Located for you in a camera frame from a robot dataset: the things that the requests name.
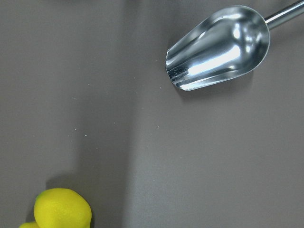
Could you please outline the yellow lemon outer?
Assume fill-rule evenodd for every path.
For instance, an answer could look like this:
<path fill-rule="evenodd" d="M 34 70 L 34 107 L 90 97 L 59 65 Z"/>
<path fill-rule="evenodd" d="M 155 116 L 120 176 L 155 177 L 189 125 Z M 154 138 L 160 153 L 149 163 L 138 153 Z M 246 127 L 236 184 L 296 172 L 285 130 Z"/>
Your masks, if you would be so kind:
<path fill-rule="evenodd" d="M 77 192 L 53 188 L 36 197 L 34 218 L 40 228 L 89 228 L 92 211 Z"/>

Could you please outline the yellow lemon near plate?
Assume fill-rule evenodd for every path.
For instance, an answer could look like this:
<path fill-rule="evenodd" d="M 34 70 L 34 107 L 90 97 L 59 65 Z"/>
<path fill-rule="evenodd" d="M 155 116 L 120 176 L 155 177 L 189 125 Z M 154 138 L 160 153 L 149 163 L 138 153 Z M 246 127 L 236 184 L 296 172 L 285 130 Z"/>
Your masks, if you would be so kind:
<path fill-rule="evenodd" d="M 39 228 L 35 221 L 22 223 L 19 228 Z"/>

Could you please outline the metal ice scoop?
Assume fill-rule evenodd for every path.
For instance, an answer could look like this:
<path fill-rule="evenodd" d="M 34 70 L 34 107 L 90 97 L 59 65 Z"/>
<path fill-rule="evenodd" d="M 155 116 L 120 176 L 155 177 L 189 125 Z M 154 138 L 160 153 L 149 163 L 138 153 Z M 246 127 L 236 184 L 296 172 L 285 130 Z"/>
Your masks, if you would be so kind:
<path fill-rule="evenodd" d="M 303 12 L 302 0 L 267 18 L 243 5 L 220 9 L 168 49 L 166 72 L 172 84 L 184 91 L 243 76 L 265 59 L 270 30 Z"/>

